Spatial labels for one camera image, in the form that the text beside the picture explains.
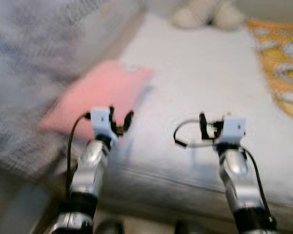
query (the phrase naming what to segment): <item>yellow patterned fabric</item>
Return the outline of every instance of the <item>yellow patterned fabric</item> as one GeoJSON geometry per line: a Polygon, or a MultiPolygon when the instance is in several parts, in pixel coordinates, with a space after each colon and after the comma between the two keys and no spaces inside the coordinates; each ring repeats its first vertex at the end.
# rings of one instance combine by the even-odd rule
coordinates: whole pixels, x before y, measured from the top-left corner
{"type": "Polygon", "coordinates": [[[293,24],[248,22],[277,105],[293,117],[293,24]]]}

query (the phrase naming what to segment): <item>stuffed animal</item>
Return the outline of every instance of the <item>stuffed animal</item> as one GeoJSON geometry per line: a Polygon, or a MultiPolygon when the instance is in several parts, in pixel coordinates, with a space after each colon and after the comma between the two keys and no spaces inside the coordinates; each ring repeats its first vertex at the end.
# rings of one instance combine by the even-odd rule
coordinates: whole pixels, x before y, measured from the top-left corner
{"type": "Polygon", "coordinates": [[[223,30],[235,30],[245,21],[245,16],[234,6],[234,0],[190,0],[172,17],[174,26],[196,29],[212,23],[223,30]]]}

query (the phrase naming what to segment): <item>floor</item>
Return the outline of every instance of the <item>floor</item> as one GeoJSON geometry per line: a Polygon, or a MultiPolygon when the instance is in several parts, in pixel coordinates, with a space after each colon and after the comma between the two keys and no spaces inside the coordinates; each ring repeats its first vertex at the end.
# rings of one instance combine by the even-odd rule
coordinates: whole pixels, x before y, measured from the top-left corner
{"type": "Polygon", "coordinates": [[[174,226],[147,219],[115,215],[99,210],[95,216],[96,225],[107,219],[122,220],[126,234],[173,234],[174,226]]]}

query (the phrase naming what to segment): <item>black cable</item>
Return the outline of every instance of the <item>black cable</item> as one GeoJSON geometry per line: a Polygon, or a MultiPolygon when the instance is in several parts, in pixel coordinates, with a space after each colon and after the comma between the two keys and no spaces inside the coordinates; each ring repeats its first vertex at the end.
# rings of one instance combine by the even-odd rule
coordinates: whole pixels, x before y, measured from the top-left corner
{"type": "Polygon", "coordinates": [[[73,140],[73,136],[74,136],[74,132],[75,132],[75,128],[78,124],[78,122],[82,119],[82,118],[86,118],[86,119],[90,119],[90,113],[86,113],[83,114],[82,116],[80,116],[76,122],[74,123],[74,126],[70,132],[69,138],[68,138],[68,145],[67,145],[67,170],[66,170],[66,198],[68,198],[69,196],[69,187],[70,187],[70,161],[71,161],[71,147],[72,147],[72,140],[73,140]]]}
{"type": "Polygon", "coordinates": [[[269,210],[269,207],[268,207],[268,204],[267,204],[267,201],[266,201],[266,198],[265,198],[265,195],[264,195],[264,190],[263,190],[262,182],[261,182],[260,177],[259,177],[259,171],[258,171],[258,168],[257,168],[257,164],[255,162],[255,159],[253,158],[252,154],[246,148],[244,148],[244,147],[241,147],[241,148],[242,148],[242,150],[244,150],[250,156],[250,158],[252,160],[252,163],[253,163],[253,166],[254,166],[254,169],[255,169],[255,173],[256,173],[256,178],[257,178],[257,183],[258,183],[258,187],[259,187],[260,196],[261,196],[262,201],[263,201],[263,205],[265,207],[265,210],[267,211],[268,216],[272,218],[270,210],[269,210]]]}
{"type": "Polygon", "coordinates": [[[203,143],[199,143],[199,144],[188,144],[188,143],[184,143],[181,140],[178,140],[176,138],[176,134],[177,134],[178,130],[182,126],[184,126],[186,124],[189,124],[189,123],[200,123],[200,120],[198,120],[198,119],[189,119],[189,120],[186,120],[186,121],[182,122],[181,124],[179,124],[179,126],[176,128],[176,130],[174,132],[174,135],[173,135],[174,141],[175,141],[176,144],[181,145],[181,146],[183,146],[185,148],[203,148],[203,147],[209,147],[209,146],[212,146],[213,145],[213,143],[209,143],[209,144],[203,144],[203,143]]]}

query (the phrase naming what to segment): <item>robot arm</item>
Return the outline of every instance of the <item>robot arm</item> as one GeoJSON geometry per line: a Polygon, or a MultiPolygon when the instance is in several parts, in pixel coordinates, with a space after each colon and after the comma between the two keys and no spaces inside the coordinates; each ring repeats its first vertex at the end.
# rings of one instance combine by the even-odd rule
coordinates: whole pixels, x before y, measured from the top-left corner
{"type": "Polygon", "coordinates": [[[68,199],[60,206],[60,215],[52,227],[52,234],[92,234],[93,217],[99,198],[102,178],[107,168],[111,149],[118,137],[128,130],[133,112],[128,113],[125,124],[113,122],[113,108],[91,110],[91,125],[95,139],[90,141],[78,159],[68,199]]]}
{"type": "MultiPolygon", "coordinates": [[[[221,121],[207,123],[204,113],[199,118],[202,140],[210,140],[210,146],[219,155],[219,175],[224,183],[226,197],[241,234],[277,233],[276,221],[271,217],[259,180],[254,159],[247,157],[240,141],[245,135],[245,120],[225,116],[221,121]],[[207,126],[212,126],[214,136],[210,137],[207,126]]],[[[187,147],[184,142],[177,144],[187,147]]]]}

